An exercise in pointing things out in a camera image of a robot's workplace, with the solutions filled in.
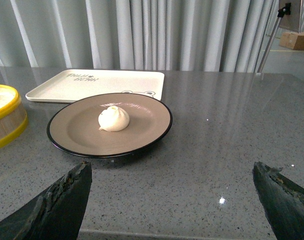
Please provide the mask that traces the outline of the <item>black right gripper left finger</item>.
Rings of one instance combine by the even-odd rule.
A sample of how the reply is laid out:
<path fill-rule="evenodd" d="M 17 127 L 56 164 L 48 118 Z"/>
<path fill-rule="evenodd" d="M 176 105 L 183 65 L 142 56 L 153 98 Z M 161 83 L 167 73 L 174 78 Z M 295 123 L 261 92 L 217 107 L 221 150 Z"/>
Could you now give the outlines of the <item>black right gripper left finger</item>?
<path fill-rule="evenodd" d="M 85 214 L 92 169 L 83 161 L 0 221 L 0 240 L 75 240 Z"/>

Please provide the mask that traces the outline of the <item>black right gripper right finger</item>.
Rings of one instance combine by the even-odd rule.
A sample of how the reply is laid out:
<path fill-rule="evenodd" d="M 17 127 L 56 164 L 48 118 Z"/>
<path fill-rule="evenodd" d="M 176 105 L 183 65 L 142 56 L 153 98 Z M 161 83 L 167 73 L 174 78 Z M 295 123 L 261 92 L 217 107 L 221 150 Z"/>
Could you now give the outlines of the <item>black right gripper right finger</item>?
<path fill-rule="evenodd" d="M 304 188 L 262 162 L 254 163 L 253 181 L 276 238 L 304 240 Z"/>

